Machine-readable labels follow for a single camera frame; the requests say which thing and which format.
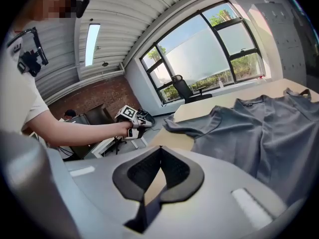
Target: window frame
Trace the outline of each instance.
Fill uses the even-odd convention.
[[[212,26],[208,19],[204,16],[203,12],[209,10],[209,9],[212,9],[214,7],[217,7],[221,4],[228,4],[230,6],[230,8],[236,13],[237,15],[237,18],[234,18],[234,19],[231,19],[231,20],[228,20],[228,21],[225,21],[225,22],[222,22],[218,25],[215,25],[215,26]],[[182,20],[181,22],[179,22],[178,24],[176,24],[173,28],[171,28],[169,31],[167,31],[160,39],[158,39],[155,43],[152,44],[151,48],[145,52],[143,54],[143,56],[140,58],[140,61],[160,99],[160,101],[162,102],[162,104],[168,104],[168,103],[171,103],[171,102],[175,102],[177,100],[180,100],[181,98],[179,99],[175,99],[175,100],[172,100],[172,101],[166,101],[162,95],[160,94],[160,90],[166,88],[166,87],[169,87],[173,84],[172,81],[168,82],[168,83],[165,83],[163,84],[161,87],[157,87],[155,85],[155,82],[154,80],[152,79],[150,73],[155,69],[157,68],[160,64],[164,64],[165,67],[166,67],[166,70],[168,72],[168,74],[172,77],[172,68],[171,68],[171,65],[169,63],[169,61],[166,59],[166,57],[164,56],[164,54],[162,53],[161,49],[159,48],[159,43],[165,38],[167,37],[170,33],[172,33],[175,29],[177,29],[179,26],[183,25],[185,22],[189,21],[190,19],[194,18],[195,16],[197,15],[200,15],[203,20],[206,22],[206,24],[208,24],[208,26],[210,27],[210,29],[212,30],[212,32],[214,33],[214,35],[216,36],[216,39],[219,43],[219,45],[221,46],[224,54],[225,54],[225,57],[227,59],[227,62],[228,62],[228,65],[229,65],[229,69],[230,69],[230,72],[231,72],[231,75],[232,75],[232,78],[233,78],[233,82],[231,83],[227,83],[227,84],[224,84],[225,86],[229,86],[229,85],[234,85],[234,84],[237,84],[237,83],[241,83],[241,82],[244,82],[244,81],[249,81],[249,80],[252,80],[252,79],[256,79],[260,76],[264,76],[265,75],[265,67],[264,67],[264,63],[263,63],[263,60],[262,60],[262,56],[261,56],[261,53],[260,53],[260,50],[259,50],[259,47],[257,45],[257,42],[255,40],[255,37],[254,35],[252,34],[250,28],[248,27],[245,19],[241,16],[241,14],[239,13],[239,11],[232,5],[232,3],[229,1],[229,0],[223,0],[223,1],[220,1],[218,3],[215,3],[215,4],[212,4],[210,6],[207,6],[203,9],[200,9],[198,10],[197,12],[193,13],[192,15],[186,17],[184,20]],[[248,35],[250,36],[255,48],[252,48],[252,49],[249,49],[249,50],[245,50],[245,51],[241,51],[239,53],[236,53],[236,54],[233,54],[233,55],[229,55],[228,53],[228,50],[223,42],[223,40],[221,39],[218,31],[221,30],[221,29],[224,29],[224,28],[227,28],[229,26],[232,26],[232,25],[236,25],[236,24],[242,24],[244,26],[244,28],[246,29]],[[159,55],[160,55],[160,60],[158,60],[157,62],[155,62],[155,64],[153,64],[150,68],[148,68],[143,60],[143,58],[153,49],[153,48],[156,48],[156,50],[158,51]],[[253,77],[250,77],[250,78],[247,78],[247,79],[242,79],[242,80],[237,80],[236,79],[236,75],[235,75],[235,72],[234,72],[234,68],[233,68],[233,65],[231,63],[232,60],[234,59],[237,59],[237,58],[240,58],[240,57],[243,57],[243,56],[246,56],[246,55],[250,55],[250,54],[254,54],[256,53],[258,55],[258,60],[259,60],[259,64],[261,66],[261,73],[258,74],[258,75],[255,75]],[[208,91],[212,91],[212,90],[216,90],[216,89],[219,89],[220,87],[217,86],[215,88],[211,88],[211,89],[208,89],[208,90],[203,90],[203,93],[205,92],[208,92]]]

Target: window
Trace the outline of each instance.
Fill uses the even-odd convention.
[[[166,33],[141,58],[163,103],[180,99],[171,77],[182,75],[193,93],[263,75],[260,52],[240,14],[228,2],[198,11]]]

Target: brick wall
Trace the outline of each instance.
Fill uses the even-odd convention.
[[[124,105],[134,109],[141,107],[127,80],[124,76],[118,76],[74,91],[49,105],[49,109],[60,119],[68,109],[82,114],[101,104],[105,105],[112,117],[115,117]]]

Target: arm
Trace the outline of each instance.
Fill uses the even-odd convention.
[[[31,119],[27,126],[54,146],[81,146],[115,136],[127,136],[128,121],[107,125],[83,125],[58,121],[47,110]]]

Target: fluorescent light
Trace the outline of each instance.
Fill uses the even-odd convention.
[[[93,64],[95,43],[98,37],[100,26],[100,24],[90,24],[89,26],[88,37],[86,39],[85,66],[90,66]]]

